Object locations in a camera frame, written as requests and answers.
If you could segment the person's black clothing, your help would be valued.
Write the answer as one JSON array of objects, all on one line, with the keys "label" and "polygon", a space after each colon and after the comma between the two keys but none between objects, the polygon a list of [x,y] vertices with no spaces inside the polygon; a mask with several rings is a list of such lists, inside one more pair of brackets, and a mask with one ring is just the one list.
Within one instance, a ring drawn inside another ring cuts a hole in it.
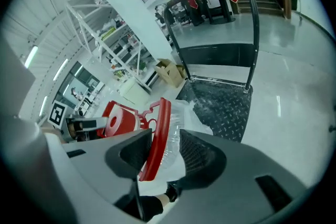
[{"label": "person's black clothing", "polygon": [[137,199],[135,196],[124,195],[114,205],[126,214],[144,222],[163,213],[162,203],[154,196],[139,196]]}]

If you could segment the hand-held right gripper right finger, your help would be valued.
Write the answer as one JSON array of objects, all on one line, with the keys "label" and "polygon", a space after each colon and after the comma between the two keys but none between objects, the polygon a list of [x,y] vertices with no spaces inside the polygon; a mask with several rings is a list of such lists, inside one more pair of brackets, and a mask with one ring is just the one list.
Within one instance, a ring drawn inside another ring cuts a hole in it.
[{"label": "hand-held right gripper right finger", "polygon": [[251,146],[180,131],[186,174],[178,202],[160,224],[279,223],[305,192],[290,171]]}]

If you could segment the black platform trolley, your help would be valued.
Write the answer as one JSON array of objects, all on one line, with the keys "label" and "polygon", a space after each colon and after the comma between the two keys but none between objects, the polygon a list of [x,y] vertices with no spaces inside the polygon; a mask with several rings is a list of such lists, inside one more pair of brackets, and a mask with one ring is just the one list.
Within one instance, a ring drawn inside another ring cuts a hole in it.
[{"label": "black platform trolley", "polygon": [[[200,121],[214,136],[241,142],[250,112],[251,81],[259,53],[260,23],[256,0],[249,0],[253,21],[252,43],[211,43],[183,48],[170,25],[167,26],[177,55],[187,74],[179,100],[193,101]],[[189,65],[249,68],[246,82],[191,74]]]}]

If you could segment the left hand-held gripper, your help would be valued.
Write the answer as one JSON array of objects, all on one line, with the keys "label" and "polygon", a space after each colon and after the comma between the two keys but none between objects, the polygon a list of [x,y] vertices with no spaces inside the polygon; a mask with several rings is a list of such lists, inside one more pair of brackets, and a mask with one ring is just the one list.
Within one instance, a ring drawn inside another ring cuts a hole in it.
[{"label": "left hand-held gripper", "polygon": [[77,133],[75,130],[75,121],[79,123],[81,129],[103,129],[107,124],[108,118],[83,118],[82,112],[76,112],[68,105],[58,101],[52,104],[48,115],[48,123],[53,128],[49,132],[55,134],[61,142],[83,141],[83,133]]}]

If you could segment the white metal shelving rack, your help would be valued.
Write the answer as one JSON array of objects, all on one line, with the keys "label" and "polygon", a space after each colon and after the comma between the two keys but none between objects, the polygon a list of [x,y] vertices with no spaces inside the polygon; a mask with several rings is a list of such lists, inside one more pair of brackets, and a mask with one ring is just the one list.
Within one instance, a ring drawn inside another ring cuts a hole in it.
[{"label": "white metal shelving rack", "polygon": [[151,92],[155,59],[107,0],[65,0],[65,11],[91,60],[114,79],[125,82],[133,78]]}]

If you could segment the clear water jug red handle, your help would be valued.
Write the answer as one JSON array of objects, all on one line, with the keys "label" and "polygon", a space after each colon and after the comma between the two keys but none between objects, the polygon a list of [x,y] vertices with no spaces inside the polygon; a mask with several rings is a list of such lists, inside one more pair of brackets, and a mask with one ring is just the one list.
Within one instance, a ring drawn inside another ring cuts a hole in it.
[{"label": "clear water jug red handle", "polygon": [[193,101],[160,98],[147,111],[140,113],[110,101],[102,115],[107,120],[106,125],[97,129],[97,135],[106,138],[140,129],[152,129],[151,149],[139,173],[139,181],[153,181],[176,162],[180,152],[181,129],[213,135],[212,129],[200,121],[194,107]]}]

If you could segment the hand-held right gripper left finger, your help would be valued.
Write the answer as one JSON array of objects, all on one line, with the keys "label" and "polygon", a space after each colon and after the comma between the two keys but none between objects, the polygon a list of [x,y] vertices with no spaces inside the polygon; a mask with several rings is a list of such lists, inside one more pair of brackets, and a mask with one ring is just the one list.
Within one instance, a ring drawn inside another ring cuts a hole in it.
[{"label": "hand-held right gripper left finger", "polygon": [[115,206],[124,195],[137,188],[139,170],[120,154],[143,155],[150,142],[150,130],[134,131],[100,140],[63,144],[46,133],[53,168],[71,202],[75,219],[70,224],[144,224]]}]

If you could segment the ceiling tube light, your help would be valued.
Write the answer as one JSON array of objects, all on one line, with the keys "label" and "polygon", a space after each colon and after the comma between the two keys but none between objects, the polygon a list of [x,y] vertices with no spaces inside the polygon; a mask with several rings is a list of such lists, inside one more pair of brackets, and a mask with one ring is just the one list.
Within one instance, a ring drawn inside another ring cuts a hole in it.
[{"label": "ceiling tube light", "polygon": [[32,60],[33,60],[33,58],[34,58],[37,50],[38,50],[37,46],[33,46],[32,49],[30,50],[30,52],[29,52],[29,54],[28,54],[28,56],[27,56],[27,58],[25,60],[25,63],[24,63],[24,66],[26,68],[28,68],[29,65],[31,64],[31,62],[32,62]]}]

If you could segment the open brown cardboard box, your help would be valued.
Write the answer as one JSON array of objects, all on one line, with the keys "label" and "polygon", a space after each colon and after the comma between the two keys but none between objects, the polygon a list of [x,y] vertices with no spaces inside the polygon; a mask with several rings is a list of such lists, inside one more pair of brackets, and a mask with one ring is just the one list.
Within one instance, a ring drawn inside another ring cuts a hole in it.
[{"label": "open brown cardboard box", "polygon": [[184,66],[176,65],[168,59],[159,59],[159,62],[154,67],[154,70],[161,79],[175,88],[177,88],[183,80],[187,78]]}]

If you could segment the white plastic bin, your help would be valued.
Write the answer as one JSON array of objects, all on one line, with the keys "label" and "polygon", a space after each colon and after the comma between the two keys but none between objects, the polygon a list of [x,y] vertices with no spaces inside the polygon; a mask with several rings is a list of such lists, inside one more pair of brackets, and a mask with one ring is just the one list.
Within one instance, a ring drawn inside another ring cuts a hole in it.
[{"label": "white plastic bin", "polygon": [[145,105],[150,95],[137,83],[135,78],[128,79],[119,88],[122,97],[136,105]]}]

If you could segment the person's right black shoe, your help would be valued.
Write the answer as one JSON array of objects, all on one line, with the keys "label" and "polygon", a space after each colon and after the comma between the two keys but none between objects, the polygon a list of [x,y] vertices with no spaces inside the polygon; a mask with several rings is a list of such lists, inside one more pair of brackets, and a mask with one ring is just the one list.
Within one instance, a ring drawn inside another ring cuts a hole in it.
[{"label": "person's right black shoe", "polygon": [[167,182],[167,189],[165,195],[168,197],[169,202],[175,202],[181,195],[182,189],[177,181]]}]

